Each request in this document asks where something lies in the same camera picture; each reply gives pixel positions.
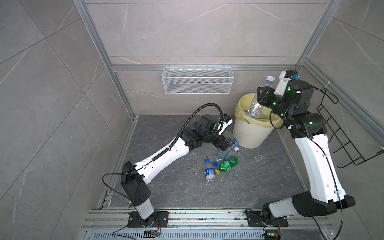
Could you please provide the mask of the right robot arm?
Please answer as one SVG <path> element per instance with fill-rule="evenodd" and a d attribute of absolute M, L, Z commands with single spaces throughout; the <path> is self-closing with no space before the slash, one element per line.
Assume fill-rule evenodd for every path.
<path fill-rule="evenodd" d="M 270 87 L 257 89 L 257 101 L 283 120 L 303 157 L 310 181 L 310 190 L 263 206 L 261 218 L 265 225 L 279 218 L 327 216 L 353 207 L 354 197 L 343 189 L 329 151 L 324 119 L 308 108 L 315 87 L 301 80 L 287 83 L 282 95 Z"/>

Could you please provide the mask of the green sprite bottle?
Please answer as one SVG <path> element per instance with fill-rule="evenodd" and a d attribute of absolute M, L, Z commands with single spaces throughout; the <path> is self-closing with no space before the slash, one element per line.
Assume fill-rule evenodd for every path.
<path fill-rule="evenodd" d="M 214 170 L 214 172 L 215 174 L 218 175 L 222 172 L 227 172 L 228 170 L 232 169 L 238 164 L 239 164 L 238 158 L 236 158 L 235 156 L 231 156 L 224 162 L 220 163 L 219 166 Z"/>

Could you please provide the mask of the clear bottle blue label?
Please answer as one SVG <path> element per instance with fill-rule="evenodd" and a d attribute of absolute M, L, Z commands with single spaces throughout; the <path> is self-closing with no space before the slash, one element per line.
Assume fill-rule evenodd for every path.
<path fill-rule="evenodd" d="M 231 145 L 231 150 L 233 150 L 236 153 L 239 152 L 240 151 L 239 143 L 236 140 L 236 138 L 233 136 L 232 132 L 225 131 L 224 134 L 225 134 L 226 137 L 229 137 L 229 138 L 231 138 L 233 140 L 233 143 Z"/>

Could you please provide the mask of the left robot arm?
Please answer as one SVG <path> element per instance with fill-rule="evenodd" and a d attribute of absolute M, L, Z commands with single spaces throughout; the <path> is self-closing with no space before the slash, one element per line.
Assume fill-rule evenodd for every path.
<path fill-rule="evenodd" d="M 225 136 L 224 132 L 232 123 L 232 118 L 227 114 L 222 120 L 204 115 L 199 121 L 182 129 L 179 137 L 175 137 L 150 157 L 135 164 L 128 161 L 123 165 L 120 183 L 135 207 L 134 213 L 142 226 L 149 227 L 156 218 L 148 184 L 171 163 L 201 147 L 203 143 L 211 143 L 222 151 L 229 149 L 234 141 Z"/>

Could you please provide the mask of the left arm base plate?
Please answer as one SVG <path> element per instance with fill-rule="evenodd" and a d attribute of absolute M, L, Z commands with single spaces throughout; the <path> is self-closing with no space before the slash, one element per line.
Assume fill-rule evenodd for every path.
<path fill-rule="evenodd" d="M 128 228 L 147 228 L 155 227 L 166 228 L 169 221 L 169 212 L 160 211 L 154 212 L 147 219 L 142 219 L 138 212 L 131 212 L 128 221 Z"/>

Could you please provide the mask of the pocari bottle white cap front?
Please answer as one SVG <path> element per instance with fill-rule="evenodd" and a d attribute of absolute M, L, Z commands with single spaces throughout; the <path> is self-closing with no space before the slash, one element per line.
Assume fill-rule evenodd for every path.
<path fill-rule="evenodd" d="M 215 180 L 215 170 L 213 165 L 209 159 L 205 160 L 206 168 L 205 168 L 205 180 L 206 183 L 212 183 Z"/>

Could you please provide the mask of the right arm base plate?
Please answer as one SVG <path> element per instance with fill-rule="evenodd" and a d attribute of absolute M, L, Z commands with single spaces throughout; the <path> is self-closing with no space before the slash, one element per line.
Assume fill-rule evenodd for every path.
<path fill-rule="evenodd" d="M 246 209 L 244 211 L 249 227 L 288 227 L 288 221 L 286 217 L 275 218 L 270 215 L 269 212 L 264 210 L 251 210 Z"/>

